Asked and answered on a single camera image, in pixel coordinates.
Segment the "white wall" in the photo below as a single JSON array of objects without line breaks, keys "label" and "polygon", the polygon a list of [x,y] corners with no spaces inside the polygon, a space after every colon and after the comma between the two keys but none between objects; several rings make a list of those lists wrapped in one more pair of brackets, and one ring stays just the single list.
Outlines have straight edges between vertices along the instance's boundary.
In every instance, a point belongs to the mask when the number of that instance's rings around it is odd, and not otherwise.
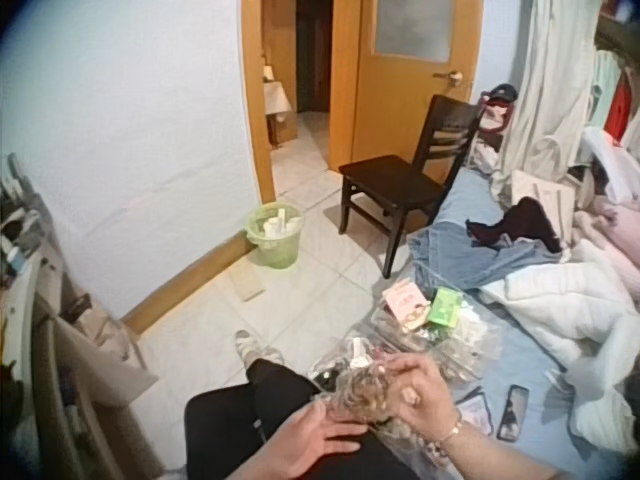
[{"label": "white wall", "polygon": [[471,101],[500,83],[522,82],[533,0],[484,0],[482,36]]},{"label": "white wall", "polygon": [[2,153],[120,317],[259,204],[238,0],[31,2],[1,51]]}]

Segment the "black pants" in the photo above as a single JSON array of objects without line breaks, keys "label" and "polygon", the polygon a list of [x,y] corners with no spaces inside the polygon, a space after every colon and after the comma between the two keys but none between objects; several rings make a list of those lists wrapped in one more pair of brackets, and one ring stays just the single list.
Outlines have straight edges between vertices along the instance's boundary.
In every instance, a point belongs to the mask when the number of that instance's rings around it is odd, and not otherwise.
[{"label": "black pants", "polygon": [[[261,446],[254,423],[262,422],[267,438],[318,389],[286,367],[258,360],[247,370],[249,383],[203,393],[185,411],[189,479],[215,480],[230,475]],[[307,479],[416,480],[371,433],[360,437],[361,448],[350,455],[322,458]]]}]

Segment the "bangle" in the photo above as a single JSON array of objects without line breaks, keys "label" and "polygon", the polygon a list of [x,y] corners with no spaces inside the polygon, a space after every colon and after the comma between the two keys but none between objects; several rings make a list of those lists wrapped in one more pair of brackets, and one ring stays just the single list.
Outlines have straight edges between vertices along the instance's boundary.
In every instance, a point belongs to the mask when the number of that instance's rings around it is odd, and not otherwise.
[{"label": "bangle", "polygon": [[456,408],[456,411],[458,412],[458,421],[456,422],[456,424],[453,426],[451,431],[447,433],[441,440],[435,442],[440,447],[442,447],[442,444],[449,440],[451,437],[460,433],[460,428],[462,428],[462,412],[458,408]]}]

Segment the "hand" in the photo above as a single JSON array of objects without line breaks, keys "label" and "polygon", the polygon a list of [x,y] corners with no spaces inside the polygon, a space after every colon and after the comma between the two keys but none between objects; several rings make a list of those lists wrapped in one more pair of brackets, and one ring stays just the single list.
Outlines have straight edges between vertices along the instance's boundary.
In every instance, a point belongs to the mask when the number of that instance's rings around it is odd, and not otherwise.
[{"label": "hand", "polygon": [[[438,441],[449,434],[458,422],[458,412],[433,359],[427,354],[401,353],[388,357],[386,366],[396,375],[389,388],[393,414],[427,441]],[[415,394],[418,398],[409,398]]]},{"label": "hand", "polygon": [[316,401],[291,415],[256,457],[268,465],[274,478],[298,478],[325,455],[353,453],[360,448],[356,442],[335,437],[363,435],[366,431],[366,425],[330,419],[326,405]]}]

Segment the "door handle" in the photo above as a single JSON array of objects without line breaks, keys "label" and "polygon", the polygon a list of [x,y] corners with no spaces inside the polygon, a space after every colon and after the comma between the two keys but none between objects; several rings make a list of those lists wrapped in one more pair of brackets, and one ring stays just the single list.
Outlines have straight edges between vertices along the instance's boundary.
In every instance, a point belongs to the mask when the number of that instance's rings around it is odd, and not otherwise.
[{"label": "door handle", "polygon": [[458,85],[460,85],[462,83],[462,79],[464,78],[462,72],[459,72],[458,70],[451,70],[448,73],[434,73],[433,76],[436,78],[444,78],[448,80],[449,85],[451,85],[452,87],[457,87]]}]

